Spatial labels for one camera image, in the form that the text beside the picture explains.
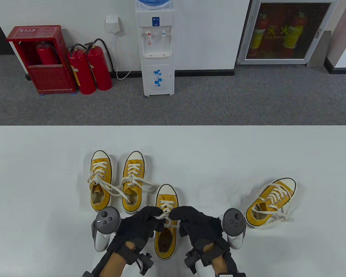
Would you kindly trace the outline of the person's right hand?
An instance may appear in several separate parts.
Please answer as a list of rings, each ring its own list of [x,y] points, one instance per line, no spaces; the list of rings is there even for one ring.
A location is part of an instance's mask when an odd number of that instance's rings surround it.
[[[207,216],[191,206],[174,208],[169,219],[180,222],[179,235],[188,236],[192,247],[200,254],[208,252],[223,236],[219,218]]]

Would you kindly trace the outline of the person's left hand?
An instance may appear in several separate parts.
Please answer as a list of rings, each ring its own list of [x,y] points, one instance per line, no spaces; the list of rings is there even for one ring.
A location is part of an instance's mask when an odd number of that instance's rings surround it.
[[[165,220],[157,219],[162,214],[163,210],[159,207],[144,207],[136,214],[122,219],[107,251],[118,253],[123,245],[132,243],[132,250],[140,253],[153,232],[164,228]]]

